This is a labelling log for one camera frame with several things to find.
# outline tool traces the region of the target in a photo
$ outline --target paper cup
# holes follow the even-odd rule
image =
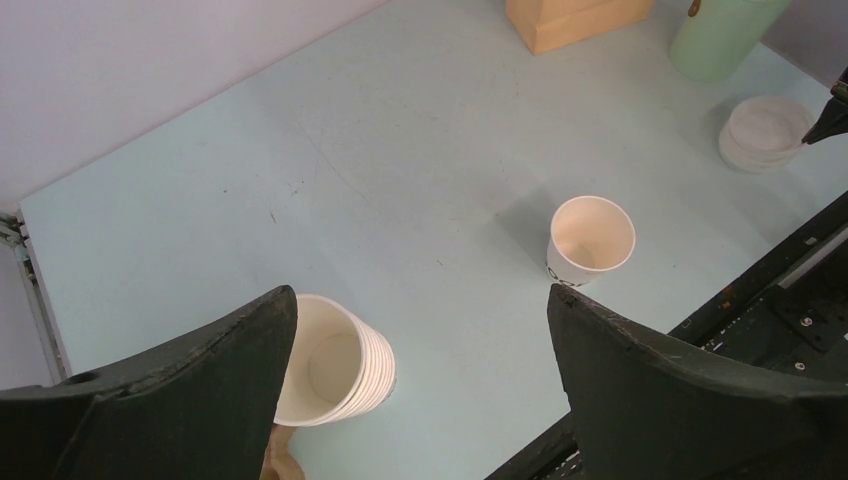
[[[576,197],[563,203],[551,220],[548,274],[579,287],[620,267],[636,246],[627,213],[601,197]]]
[[[311,427],[355,417],[382,403],[395,383],[382,335],[338,303],[297,296],[297,334],[274,423]]]

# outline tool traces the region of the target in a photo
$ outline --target white wall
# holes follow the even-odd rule
[[[796,0],[765,42],[825,85],[848,67],[848,1]]]
[[[384,1],[0,1],[0,210]]]

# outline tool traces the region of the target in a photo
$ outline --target light blue table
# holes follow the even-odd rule
[[[843,139],[759,176],[718,157],[738,101],[828,98],[764,47],[701,85],[668,62],[665,4],[541,57],[502,10],[394,0],[27,198],[70,370],[291,284],[399,368],[374,412],[297,433],[307,478],[482,479],[568,411],[543,267],[561,202],[630,213],[632,259],[583,291],[668,331],[844,191]]]

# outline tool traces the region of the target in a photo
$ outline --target green jar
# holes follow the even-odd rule
[[[701,0],[671,42],[671,63],[702,82],[728,78],[792,0]]]

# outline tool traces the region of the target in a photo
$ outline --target stack of paper cups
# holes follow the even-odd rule
[[[374,409],[395,384],[392,347],[338,303],[297,296],[297,334],[274,422],[309,427]]]

